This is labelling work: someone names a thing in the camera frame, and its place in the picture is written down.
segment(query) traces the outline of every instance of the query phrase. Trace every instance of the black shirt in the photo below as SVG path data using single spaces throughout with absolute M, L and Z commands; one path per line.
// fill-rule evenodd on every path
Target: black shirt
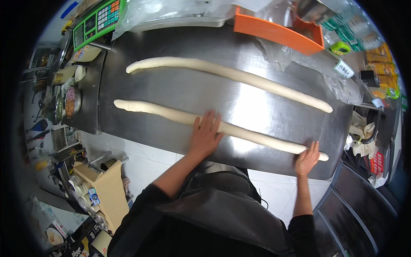
M 130 212 L 116 230 L 109 248 L 116 244 L 128 224 L 148 205 L 171 201 L 157 186 L 150 184 L 136 198 Z M 288 233 L 296 256 L 319 256 L 314 239 L 312 215 L 294 217 Z M 272 252 L 208 231 L 191 223 L 165 217 L 149 233 L 135 256 L 276 256 Z

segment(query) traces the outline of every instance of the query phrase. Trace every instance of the stainless steel countertop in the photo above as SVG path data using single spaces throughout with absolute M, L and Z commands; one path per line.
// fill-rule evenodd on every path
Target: stainless steel countertop
M 99 86 L 106 53 L 106 51 L 101 51 L 90 65 L 85 67 L 84 78 L 77 82 L 81 92 L 80 110 L 71 119 L 64 118 L 64 124 L 91 134 L 99 133 L 97 119 Z
M 215 108 L 231 124 L 282 140 L 309 145 L 320 140 L 320 151 L 330 159 L 319 162 L 310 178 L 331 178 L 348 134 L 352 106 L 337 100 L 314 70 L 292 63 L 285 72 L 264 60 L 254 37 L 233 27 L 180 27 L 125 33 L 107 54 L 99 95 L 101 131 L 141 144 L 185 154 L 190 126 L 163 117 L 134 113 L 114 106 L 116 99 L 140 100 L 203 114 Z M 334 109 L 316 108 L 206 72 L 159 67 L 125 72 L 138 60 L 177 56 L 199 58 L 268 78 L 327 101 Z M 224 137 L 208 160 L 294 176 L 296 155 L 233 137 Z

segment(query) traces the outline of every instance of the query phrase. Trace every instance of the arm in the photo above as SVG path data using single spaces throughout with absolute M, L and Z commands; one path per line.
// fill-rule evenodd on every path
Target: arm
M 200 124 L 200 117 L 194 122 L 193 134 L 190 139 L 188 154 L 171 166 L 153 184 L 160 188 L 169 197 L 174 197 L 185 178 L 207 156 L 217 148 L 224 134 L 217 134 L 221 121 L 221 114 L 214 122 L 215 111 L 206 111 Z
M 307 175 L 318 162 L 320 156 L 318 150 L 319 142 L 312 142 L 310 149 L 302 152 L 296 161 L 297 200 L 294 206 L 293 217 L 306 214 L 313 215 Z

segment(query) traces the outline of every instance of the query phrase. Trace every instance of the green timer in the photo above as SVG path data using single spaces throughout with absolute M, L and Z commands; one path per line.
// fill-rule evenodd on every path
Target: green timer
M 349 53 L 349 52 L 351 51 L 351 48 L 350 48 L 350 46 L 347 45 L 346 43 L 337 42 L 337 43 L 333 44 L 333 45 L 330 47 L 330 50 L 331 50 L 333 53 L 341 56 L 341 55 L 344 55 L 344 54 L 346 54 L 346 53 Z
M 74 51 L 115 29 L 126 0 L 109 0 L 94 9 L 73 30 Z

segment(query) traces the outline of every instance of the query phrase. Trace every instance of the hand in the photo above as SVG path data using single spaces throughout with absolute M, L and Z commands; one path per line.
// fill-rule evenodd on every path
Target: hand
M 223 133 L 218 133 L 221 114 L 217 115 L 214 122 L 215 110 L 206 111 L 200 124 L 200 117 L 194 122 L 194 130 L 190 139 L 190 152 L 198 155 L 202 159 L 209 156 L 218 146 Z
M 297 176 L 307 176 L 311 169 L 318 162 L 320 152 L 318 151 L 319 142 L 314 141 L 311 143 L 311 147 L 300 154 L 296 161 L 296 174 Z

